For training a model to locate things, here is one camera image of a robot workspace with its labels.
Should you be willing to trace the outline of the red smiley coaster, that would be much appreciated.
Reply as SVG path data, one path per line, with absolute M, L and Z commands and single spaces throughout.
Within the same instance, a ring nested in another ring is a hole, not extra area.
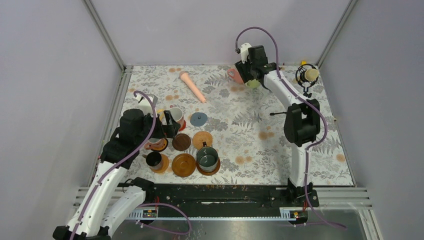
M 179 128 L 179 132 L 181 132 L 181 131 L 183 131 L 185 128 L 186 128 L 186 126 L 187 126 L 187 122 L 185 121 L 185 120 L 183 120 L 182 121 L 182 125 L 181 125 L 181 127 Z

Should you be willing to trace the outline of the dark walnut coaster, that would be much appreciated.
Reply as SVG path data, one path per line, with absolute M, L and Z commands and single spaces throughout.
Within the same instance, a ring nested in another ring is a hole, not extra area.
M 172 140 L 172 146 L 177 151 L 185 151 L 191 146 L 191 137 L 185 133 L 177 134 Z

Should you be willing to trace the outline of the orange black smiley coaster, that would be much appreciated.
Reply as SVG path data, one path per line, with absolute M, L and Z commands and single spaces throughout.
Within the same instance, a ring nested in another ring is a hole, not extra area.
M 154 152 L 162 152 L 168 147 L 169 141 L 167 138 L 161 138 L 158 142 L 151 144 L 151 150 Z

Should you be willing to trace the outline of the light green mug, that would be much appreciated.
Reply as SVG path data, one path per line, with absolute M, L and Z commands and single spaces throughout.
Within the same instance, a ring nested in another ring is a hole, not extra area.
M 253 80 L 249 80 L 247 83 L 245 83 L 245 86 L 248 87 L 248 88 L 251 88 L 251 89 L 256 89 L 256 88 L 261 86 L 261 83 L 258 80 L 253 79 Z

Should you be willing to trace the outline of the pink mug back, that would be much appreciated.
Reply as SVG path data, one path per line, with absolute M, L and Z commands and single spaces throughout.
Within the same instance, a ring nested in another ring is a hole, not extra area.
M 234 68 L 228 69 L 227 70 L 227 74 L 236 83 L 238 83 L 238 84 L 244 84 L 244 81 L 243 81 L 242 77 L 240 76 L 239 72 L 236 69 L 234 69 Z

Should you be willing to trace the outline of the small pink patterned mug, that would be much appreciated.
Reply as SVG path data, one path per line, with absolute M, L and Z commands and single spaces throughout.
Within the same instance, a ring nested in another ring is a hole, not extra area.
M 161 152 L 168 146 L 168 141 L 165 138 L 150 138 L 144 145 L 146 150 Z

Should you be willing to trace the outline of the woven rattan coaster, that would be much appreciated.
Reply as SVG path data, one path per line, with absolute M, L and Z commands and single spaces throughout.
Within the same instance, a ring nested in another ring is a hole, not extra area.
M 212 147 L 213 136 L 207 131 L 199 131 L 192 137 L 192 145 L 197 150 L 203 147 Z

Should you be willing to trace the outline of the blue-grey smiley coaster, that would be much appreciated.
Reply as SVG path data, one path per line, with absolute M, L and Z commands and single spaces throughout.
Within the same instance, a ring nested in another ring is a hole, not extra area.
M 194 127 L 201 127 L 208 121 L 208 116 L 203 112 L 195 112 L 190 117 L 190 124 Z

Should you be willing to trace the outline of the black mug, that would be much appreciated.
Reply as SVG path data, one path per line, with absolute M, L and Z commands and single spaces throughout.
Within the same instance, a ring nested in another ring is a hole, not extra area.
M 158 171 L 163 167 L 163 158 L 159 152 L 152 151 L 149 154 L 143 154 L 148 167 L 153 171 Z

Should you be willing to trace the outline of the light brown round coaster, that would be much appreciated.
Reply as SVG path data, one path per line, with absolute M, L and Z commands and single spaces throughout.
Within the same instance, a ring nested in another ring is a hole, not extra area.
M 169 167 L 169 164 L 170 164 L 169 158 L 166 155 L 161 154 L 161 162 L 160 163 L 161 163 L 161 168 L 154 169 L 153 167 L 151 167 L 150 170 L 153 171 L 156 174 L 164 173 Z

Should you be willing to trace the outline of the brown ceramic saucer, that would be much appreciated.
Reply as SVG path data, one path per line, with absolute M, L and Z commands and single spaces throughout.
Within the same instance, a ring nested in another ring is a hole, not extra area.
M 220 159 L 217 160 L 216 167 L 211 172 L 206 172 L 206 171 L 202 170 L 200 165 L 198 163 L 196 163 L 197 170 L 204 176 L 212 176 L 212 175 L 216 174 L 219 171 L 220 167 L 221 167 L 221 160 Z
M 188 153 L 179 154 L 172 160 L 171 169 L 178 177 L 189 177 L 196 169 L 195 158 Z

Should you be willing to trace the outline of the dark green mug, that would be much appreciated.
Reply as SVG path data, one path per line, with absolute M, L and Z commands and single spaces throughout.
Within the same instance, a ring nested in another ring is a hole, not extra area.
M 206 173 L 213 172 L 218 165 L 219 155 L 215 148 L 208 146 L 204 141 L 196 153 L 196 163 Z

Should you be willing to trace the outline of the yellow mug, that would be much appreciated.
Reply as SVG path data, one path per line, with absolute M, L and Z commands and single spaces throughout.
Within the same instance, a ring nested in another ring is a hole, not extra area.
M 156 111 L 156 113 L 158 114 L 158 118 L 159 118 L 160 121 L 162 121 L 164 119 L 164 117 L 165 117 L 164 111 L 165 111 L 164 109 L 158 109 Z

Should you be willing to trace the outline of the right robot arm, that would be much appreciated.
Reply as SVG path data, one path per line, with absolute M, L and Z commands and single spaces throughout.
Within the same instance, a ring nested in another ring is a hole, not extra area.
M 269 62 L 262 45 L 244 43 L 236 47 L 240 60 L 235 67 L 244 83 L 257 80 L 270 90 L 286 108 L 283 132 L 291 144 L 291 171 L 289 182 L 295 186 L 287 191 L 287 201 L 293 206 L 301 205 L 307 194 L 307 147 L 314 142 L 321 130 L 317 113 L 320 104 L 316 99 L 303 99 L 298 90 L 283 76 L 274 62 Z

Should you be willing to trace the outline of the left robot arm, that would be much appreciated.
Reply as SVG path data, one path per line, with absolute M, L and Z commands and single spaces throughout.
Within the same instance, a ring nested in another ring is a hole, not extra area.
M 111 208 L 107 208 L 116 187 L 151 138 L 173 138 L 181 125 L 170 110 L 163 112 L 166 123 L 158 113 L 144 113 L 132 108 L 119 119 L 119 126 L 103 146 L 91 186 L 82 203 L 66 225 L 57 226 L 55 240 L 110 240 L 118 226 L 140 204 L 148 206 L 155 192 L 147 180 L 137 178 L 127 192 Z

